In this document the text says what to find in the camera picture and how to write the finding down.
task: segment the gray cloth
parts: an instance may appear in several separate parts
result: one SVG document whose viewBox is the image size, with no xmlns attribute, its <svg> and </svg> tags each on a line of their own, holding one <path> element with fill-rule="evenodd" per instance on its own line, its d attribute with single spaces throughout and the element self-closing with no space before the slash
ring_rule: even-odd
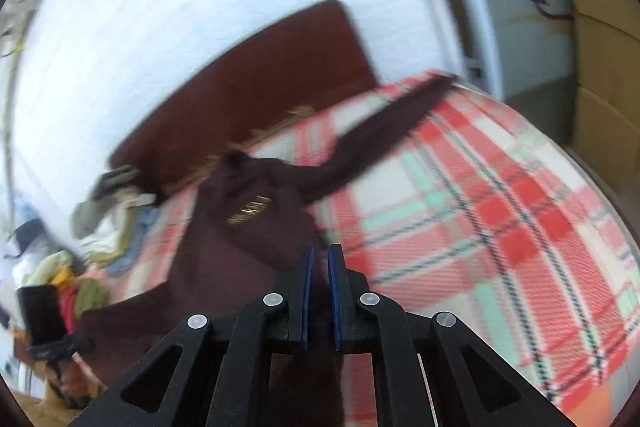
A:
<svg viewBox="0 0 640 427">
<path fill-rule="evenodd" d="M 132 166 L 124 166 L 105 172 L 89 192 L 89 199 L 78 203 L 71 214 L 71 231 L 82 239 L 98 227 L 102 218 L 117 203 L 114 193 L 126 187 L 140 172 Z"/>
</svg>

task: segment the red cloth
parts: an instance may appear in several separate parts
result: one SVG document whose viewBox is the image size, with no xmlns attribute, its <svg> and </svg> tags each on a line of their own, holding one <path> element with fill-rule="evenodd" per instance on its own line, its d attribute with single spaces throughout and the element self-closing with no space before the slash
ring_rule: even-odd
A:
<svg viewBox="0 0 640 427">
<path fill-rule="evenodd" d="M 78 297 L 78 286 L 68 284 L 60 294 L 60 315 L 65 321 L 66 333 L 76 331 L 76 317 L 74 316 L 74 305 Z"/>
</svg>

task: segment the white cloth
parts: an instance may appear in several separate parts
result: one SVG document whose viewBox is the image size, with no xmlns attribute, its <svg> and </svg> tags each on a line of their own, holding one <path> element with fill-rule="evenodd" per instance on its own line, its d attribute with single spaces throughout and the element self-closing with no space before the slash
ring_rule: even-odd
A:
<svg viewBox="0 0 640 427">
<path fill-rule="evenodd" d="M 155 194 L 136 194 L 130 189 L 123 189 L 123 193 L 124 195 L 120 191 L 117 193 L 120 201 L 107 212 L 94 233 L 80 242 L 85 259 L 94 251 L 108 253 L 116 250 L 127 226 L 127 209 L 152 204 L 156 200 Z"/>
</svg>

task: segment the triangular cutout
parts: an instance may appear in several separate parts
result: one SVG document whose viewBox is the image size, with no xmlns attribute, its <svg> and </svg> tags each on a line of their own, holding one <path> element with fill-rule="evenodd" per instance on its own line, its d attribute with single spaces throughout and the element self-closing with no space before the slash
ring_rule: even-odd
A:
<svg viewBox="0 0 640 427">
<path fill-rule="evenodd" d="M 482 406 L 495 412 L 520 399 L 520 393 L 502 377 L 473 347 L 462 348 L 462 358 L 471 375 Z"/>
<path fill-rule="evenodd" d="M 124 388 L 121 399 L 147 412 L 157 412 L 181 356 L 181 346 L 169 347 Z"/>
</svg>

